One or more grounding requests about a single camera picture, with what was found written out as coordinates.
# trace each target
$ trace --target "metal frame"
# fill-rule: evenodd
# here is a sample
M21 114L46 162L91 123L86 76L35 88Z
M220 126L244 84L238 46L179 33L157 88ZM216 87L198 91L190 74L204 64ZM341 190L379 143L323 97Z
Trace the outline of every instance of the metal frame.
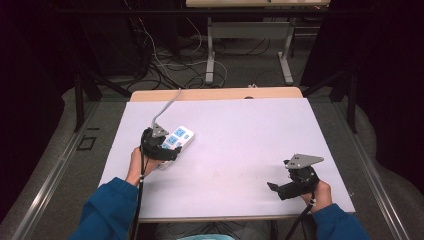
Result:
M206 66L206 84L213 82L215 52L214 38L270 38L284 40L283 52L278 52L283 78L286 84L293 85L287 55L293 38L295 18L289 22L212 22L208 18L208 62Z

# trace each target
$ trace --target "desk leg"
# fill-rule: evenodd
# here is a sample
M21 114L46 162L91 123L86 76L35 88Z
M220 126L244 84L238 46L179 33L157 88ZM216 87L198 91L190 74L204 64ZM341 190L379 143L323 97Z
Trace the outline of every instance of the desk leg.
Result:
M289 64L287 63L287 55L290 51L290 44L293 38L294 26L296 24L296 19L291 18L289 28L287 29L287 36L284 42L284 52L278 52L278 58L280 60L281 69L283 71L284 81L287 85L293 85L293 78L290 72Z
M206 84L213 83L215 52L213 51L212 19L208 18L208 63L206 65Z

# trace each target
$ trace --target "black curtain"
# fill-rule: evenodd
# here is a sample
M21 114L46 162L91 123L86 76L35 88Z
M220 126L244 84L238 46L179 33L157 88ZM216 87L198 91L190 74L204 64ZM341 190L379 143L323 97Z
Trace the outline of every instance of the black curtain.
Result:
M0 221L27 183L63 112L72 74L38 1L1 1Z
M330 8L364 8L370 2L333 0ZM359 67L358 105L377 136L376 158L424 193L424 24L422 1L382 1L375 34ZM313 86L355 57L369 18L325 19L301 85Z

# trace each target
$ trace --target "blue label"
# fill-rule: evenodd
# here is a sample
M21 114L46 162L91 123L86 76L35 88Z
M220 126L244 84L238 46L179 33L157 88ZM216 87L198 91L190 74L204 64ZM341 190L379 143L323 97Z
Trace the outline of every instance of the blue label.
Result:
M169 144L173 145L176 141L178 141L178 138L171 136L166 140Z
M166 143L162 143L162 148L169 149L169 145Z
M177 135L178 137L181 137L182 135L184 135L185 131L181 128L178 128L174 134Z

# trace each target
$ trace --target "desk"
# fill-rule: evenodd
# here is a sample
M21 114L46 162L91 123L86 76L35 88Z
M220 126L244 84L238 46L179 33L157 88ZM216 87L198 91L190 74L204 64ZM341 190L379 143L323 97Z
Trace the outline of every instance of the desk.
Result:
M115 176L125 178L130 153L140 144L143 130L175 93L133 94L100 184ZM247 96L255 99L243 99ZM318 176L331 184L334 201L354 212L309 102L301 96L294 87L182 90L181 99L157 122L170 131L184 125L196 136L176 162L146 178L140 222L298 215L305 208L301 198L281 201L266 184L291 182L283 160L295 153L323 157L323 162L314 165Z
M187 0L188 7L216 8L216 7L305 7L325 6L330 0ZM270 38L284 39L283 52L278 52L284 81L292 85L293 78L287 63L287 54L290 49L296 19L289 22L213 22L208 18L208 62L206 66L206 84L213 82L215 52L213 51L214 38Z

